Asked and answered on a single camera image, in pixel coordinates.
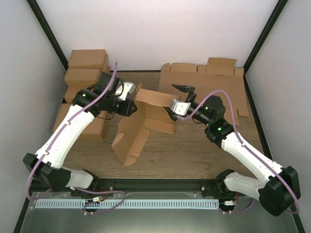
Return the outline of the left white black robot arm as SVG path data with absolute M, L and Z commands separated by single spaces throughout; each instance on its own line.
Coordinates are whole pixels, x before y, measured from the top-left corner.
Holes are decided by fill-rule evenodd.
M 79 90 L 72 100 L 67 114 L 48 141 L 35 153 L 27 153 L 23 162 L 30 175 L 26 188 L 32 180 L 37 180 L 53 192 L 64 188 L 82 188 L 88 196 L 99 192 L 95 175 L 86 170 L 65 168 L 64 160 L 84 129 L 101 112 L 129 117 L 137 107 L 128 98 L 136 86 L 124 82 L 116 73 L 103 73 L 96 84 Z

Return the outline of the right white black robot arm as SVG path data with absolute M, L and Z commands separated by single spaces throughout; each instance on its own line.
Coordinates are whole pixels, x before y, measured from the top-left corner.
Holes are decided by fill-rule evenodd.
M 226 121 L 226 107 L 216 94 L 228 94 L 215 90 L 197 103 L 193 86 L 173 84 L 173 87 L 188 96 L 185 101 L 174 99 L 170 107 L 165 108 L 170 118 L 173 121 L 191 118 L 204 124 L 208 140 L 234 156 L 255 175 L 250 178 L 228 169 L 217 177 L 216 191 L 223 196 L 230 192 L 249 196 L 273 216 L 285 211 L 298 214 L 301 193 L 297 171 L 267 158 L 241 136 L 235 122 Z

